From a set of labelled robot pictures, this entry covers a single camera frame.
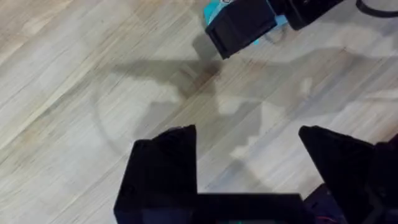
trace black cable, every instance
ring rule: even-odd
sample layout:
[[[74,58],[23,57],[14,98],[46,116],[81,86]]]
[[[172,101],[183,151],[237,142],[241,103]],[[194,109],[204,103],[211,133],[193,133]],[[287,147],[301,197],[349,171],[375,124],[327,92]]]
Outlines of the black cable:
[[[363,13],[378,18],[393,18],[398,17],[398,11],[383,11],[369,7],[363,3],[363,0],[356,0],[356,7]]]

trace wooden floor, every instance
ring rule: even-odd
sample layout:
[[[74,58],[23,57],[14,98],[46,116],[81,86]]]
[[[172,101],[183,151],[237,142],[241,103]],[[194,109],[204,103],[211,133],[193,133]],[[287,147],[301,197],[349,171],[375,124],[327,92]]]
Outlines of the wooden floor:
[[[205,4],[0,1],[0,223],[116,223],[133,142],[172,126],[197,125],[201,192],[303,197],[299,127],[398,132],[397,20],[347,1],[222,61]]]

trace black plastic part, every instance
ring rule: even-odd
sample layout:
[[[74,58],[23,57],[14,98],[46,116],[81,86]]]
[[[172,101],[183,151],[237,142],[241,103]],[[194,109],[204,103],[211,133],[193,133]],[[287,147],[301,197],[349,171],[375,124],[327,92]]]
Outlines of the black plastic part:
[[[197,194],[196,135],[188,126],[134,144],[114,206],[119,224],[313,223],[299,194]]]
[[[343,211],[336,203],[326,184],[321,184],[305,200],[304,204],[315,217],[317,223],[348,224]]]
[[[199,194],[197,201],[195,224],[233,220],[314,223],[299,194]]]
[[[285,16],[293,29],[311,24],[344,0],[285,0]]]
[[[136,141],[114,206],[120,224],[190,218],[197,194],[194,125]]]
[[[274,28],[274,17],[266,0],[235,0],[218,13],[206,33],[226,59]]]
[[[299,136],[348,223],[379,212],[367,186],[372,144],[317,126],[302,127]]]

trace light wood surface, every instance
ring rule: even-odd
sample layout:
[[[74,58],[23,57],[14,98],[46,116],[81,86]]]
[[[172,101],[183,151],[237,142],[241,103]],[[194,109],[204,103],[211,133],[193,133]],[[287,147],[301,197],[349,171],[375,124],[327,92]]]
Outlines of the light wood surface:
[[[397,19],[346,1],[222,61],[205,5],[0,1],[0,223],[116,223],[133,142],[172,126],[197,125],[201,192],[303,197],[322,180],[301,125],[398,132]]]

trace wood grain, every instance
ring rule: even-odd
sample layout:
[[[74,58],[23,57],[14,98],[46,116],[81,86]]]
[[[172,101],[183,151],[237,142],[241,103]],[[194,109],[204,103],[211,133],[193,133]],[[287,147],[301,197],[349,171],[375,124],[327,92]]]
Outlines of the wood grain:
[[[395,20],[346,1],[221,60],[204,5],[0,1],[0,223],[115,223],[133,142],[172,126],[197,126],[201,192],[303,197],[322,180],[301,125],[398,132]]]

